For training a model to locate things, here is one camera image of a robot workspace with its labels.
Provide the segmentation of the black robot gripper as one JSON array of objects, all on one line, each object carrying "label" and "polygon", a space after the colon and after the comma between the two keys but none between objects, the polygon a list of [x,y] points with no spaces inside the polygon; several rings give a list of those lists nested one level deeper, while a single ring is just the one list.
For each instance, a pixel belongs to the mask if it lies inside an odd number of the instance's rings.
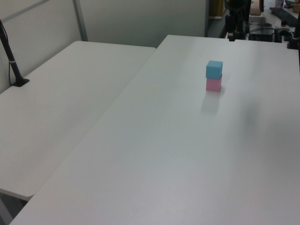
[{"label": "black robot gripper", "polygon": [[[245,39],[246,21],[244,17],[249,16],[251,0],[224,0],[224,4],[225,8],[227,8],[230,13],[243,14],[238,14],[237,16],[236,38]],[[235,41],[234,20],[232,15],[227,15],[225,17],[225,30],[227,32],[227,38],[229,41]]]}]

